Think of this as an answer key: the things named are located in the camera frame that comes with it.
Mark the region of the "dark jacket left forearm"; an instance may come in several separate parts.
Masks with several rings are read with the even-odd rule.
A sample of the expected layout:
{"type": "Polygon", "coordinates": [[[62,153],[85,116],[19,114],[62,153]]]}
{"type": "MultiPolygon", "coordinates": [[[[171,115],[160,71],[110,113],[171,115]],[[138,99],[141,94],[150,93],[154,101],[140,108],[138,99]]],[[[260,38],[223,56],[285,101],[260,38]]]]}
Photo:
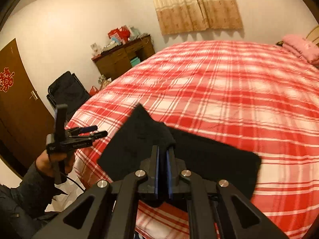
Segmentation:
{"type": "Polygon", "coordinates": [[[64,194],[54,178],[32,164],[17,188],[1,185],[1,238],[32,238],[50,223],[57,212],[46,212],[53,197],[64,194]]]}

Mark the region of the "person left hand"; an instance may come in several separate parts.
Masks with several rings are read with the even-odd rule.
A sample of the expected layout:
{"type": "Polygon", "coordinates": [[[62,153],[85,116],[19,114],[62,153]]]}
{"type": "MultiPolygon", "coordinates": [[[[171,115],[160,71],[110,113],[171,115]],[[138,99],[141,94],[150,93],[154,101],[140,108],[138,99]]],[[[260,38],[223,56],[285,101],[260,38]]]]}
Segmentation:
{"type": "Polygon", "coordinates": [[[69,174],[72,171],[75,163],[75,152],[48,154],[47,151],[44,150],[36,159],[35,166],[37,170],[44,175],[48,177],[55,177],[53,165],[59,162],[64,162],[64,172],[65,174],[69,174]]]}

